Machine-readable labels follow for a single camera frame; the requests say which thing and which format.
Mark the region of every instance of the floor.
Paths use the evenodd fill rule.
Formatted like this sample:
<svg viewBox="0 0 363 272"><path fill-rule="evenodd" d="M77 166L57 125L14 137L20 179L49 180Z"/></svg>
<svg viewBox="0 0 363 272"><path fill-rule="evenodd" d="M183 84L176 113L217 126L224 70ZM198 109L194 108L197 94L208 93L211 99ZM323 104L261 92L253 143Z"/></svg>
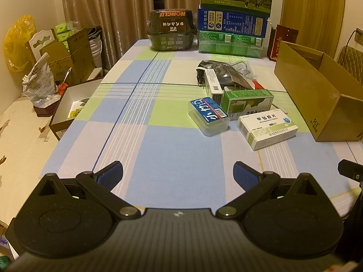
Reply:
<svg viewBox="0 0 363 272"><path fill-rule="evenodd" d="M9 224L39 182L58 140L50 117L37 117L26 96L0 115L0 220Z"/></svg>

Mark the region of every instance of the yellow plastic bag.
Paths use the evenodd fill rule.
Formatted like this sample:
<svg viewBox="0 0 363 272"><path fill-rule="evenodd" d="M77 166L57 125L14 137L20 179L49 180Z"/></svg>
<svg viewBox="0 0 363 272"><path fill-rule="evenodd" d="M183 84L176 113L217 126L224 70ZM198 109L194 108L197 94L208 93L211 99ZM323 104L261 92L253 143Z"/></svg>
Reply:
<svg viewBox="0 0 363 272"><path fill-rule="evenodd" d="M30 61L25 43L37 32L32 16L25 14L9 28L4 39L4 56L11 71L23 71Z"/></svg>

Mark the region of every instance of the blue and green plaid tablecloth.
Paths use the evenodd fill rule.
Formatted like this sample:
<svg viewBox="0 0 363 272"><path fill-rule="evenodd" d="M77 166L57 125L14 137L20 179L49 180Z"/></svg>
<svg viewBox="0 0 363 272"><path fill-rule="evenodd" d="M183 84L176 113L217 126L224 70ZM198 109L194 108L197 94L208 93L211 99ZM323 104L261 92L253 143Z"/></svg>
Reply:
<svg viewBox="0 0 363 272"><path fill-rule="evenodd" d="M241 160L257 171L294 178L309 172L340 214L360 188L339 175L342 159L363 164L362 142L315 142L299 111L274 75L275 63L248 59L258 81L275 95L299 131L294 138L253 151L231 121L229 129L204 136L188 115L188 101L206 96L198 86L201 60L237 62L241 57L191 50L157 52L140 40L109 71L56 146L41 176L61 178L122 162L123 180L113 193L139 207L206 208L213 211L244 192L233 179Z"/></svg>

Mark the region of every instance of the screw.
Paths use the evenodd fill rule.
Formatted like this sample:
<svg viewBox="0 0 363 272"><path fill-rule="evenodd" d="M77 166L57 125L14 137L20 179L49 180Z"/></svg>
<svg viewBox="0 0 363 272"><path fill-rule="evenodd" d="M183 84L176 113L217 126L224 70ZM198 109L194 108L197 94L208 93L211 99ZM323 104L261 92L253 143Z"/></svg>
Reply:
<svg viewBox="0 0 363 272"><path fill-rule="evenodd" d="M124 216L133 216L136 215L137 208L135 207L123 207L120 209L120 214Z"/></svg>
<svg viewBox="0 0 363 272"><path fill-rule="evenodd" d="M237 213L237 210L234 207L221 207L218 212L225 217L233 216Z"/></svg>

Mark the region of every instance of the power outlet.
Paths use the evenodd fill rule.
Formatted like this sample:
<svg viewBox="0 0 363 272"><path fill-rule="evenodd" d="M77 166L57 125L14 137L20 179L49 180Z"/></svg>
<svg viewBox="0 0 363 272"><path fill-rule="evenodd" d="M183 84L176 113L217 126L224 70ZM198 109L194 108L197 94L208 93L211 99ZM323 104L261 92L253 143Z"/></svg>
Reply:
<svg viewBox="0 0 363 272"><path fill-rule="evenodd" d="M355 40L357 43L359 43L359 44L363 45L363 31L362 31L361 29L357 28L357 32L355 33L354 40Z"/></svg>

